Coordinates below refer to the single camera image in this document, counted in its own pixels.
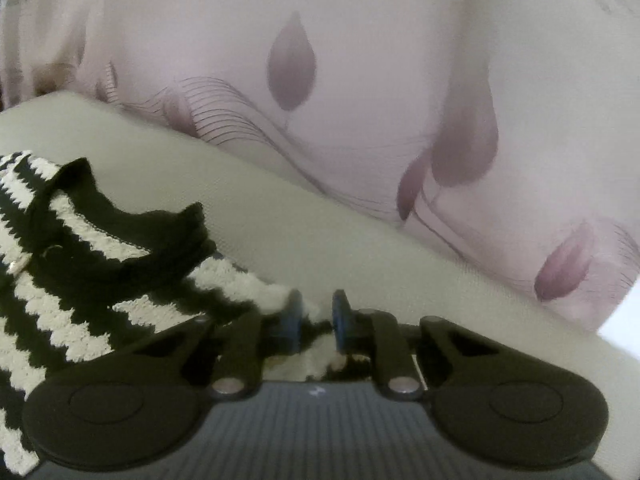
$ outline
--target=gray ribbed panel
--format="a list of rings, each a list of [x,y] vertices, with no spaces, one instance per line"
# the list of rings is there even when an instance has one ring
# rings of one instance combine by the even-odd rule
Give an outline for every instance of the gray ribbed panel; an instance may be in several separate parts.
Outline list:
[[[481,463],[440,437],[420,406],[386,400],[370,383],[265,383],[257,396],[213,409],[186,446],[149,466],[96,474],[46,463],[30,476],[31,480],[389,478],[610,480],[591,463],[542,473]]]

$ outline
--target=striped garment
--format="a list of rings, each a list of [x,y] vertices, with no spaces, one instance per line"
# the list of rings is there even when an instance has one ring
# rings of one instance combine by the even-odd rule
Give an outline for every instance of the striped garment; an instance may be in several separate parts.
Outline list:
[[[225,323],[252,308],[276,312],[292,293],[217,253],[200,204],[128,214],[97,190],[85,159],[60,167],[30,152],[0,159],[0,257],[2,480],[38,464],[21,413],[49,374],[198,314]],[[304,305],[303,352],[272,360],[264,377],[363,376],[337,355],[329,322]]]

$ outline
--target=white logo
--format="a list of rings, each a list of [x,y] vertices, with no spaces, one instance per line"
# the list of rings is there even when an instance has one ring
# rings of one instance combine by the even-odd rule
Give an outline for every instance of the white logo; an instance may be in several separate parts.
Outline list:
[[[322,386],[316,386],[313,390],[309,390],[309,395],[312,395],[316,398],[324,395],[326,390]]]

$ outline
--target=knit fabric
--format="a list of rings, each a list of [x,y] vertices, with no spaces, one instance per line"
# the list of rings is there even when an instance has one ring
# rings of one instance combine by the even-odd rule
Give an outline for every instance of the knit fabric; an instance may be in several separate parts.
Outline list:
[[[199,314],[224,324],[287,304],[292,289],[224,258],[203,220],[199,204],[176,214],[118,210],[84,159],[0,159],[0,479],[38,464],[21,414],[50,374]],[[366,376],[337,354],[318,309],[303,305],[303,351],[268,361],[264,378]]]

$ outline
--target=textured beige surface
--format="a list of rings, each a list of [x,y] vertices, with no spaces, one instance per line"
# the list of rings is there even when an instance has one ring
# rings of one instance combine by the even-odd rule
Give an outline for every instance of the textured beige surface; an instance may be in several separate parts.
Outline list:
[[[327,311],[334,288],[345,288],[357,307],[384,308],[403,322],[444,316],[578,372],[610,407],[596,463],[614,480],[637,480],[640,362],[596,335],[379,221],[102,104],[57,94],[2,113],[0,153],[23,149],[58,163],[86,156],[102,190],[131,212],[201,201],[221,252]]]

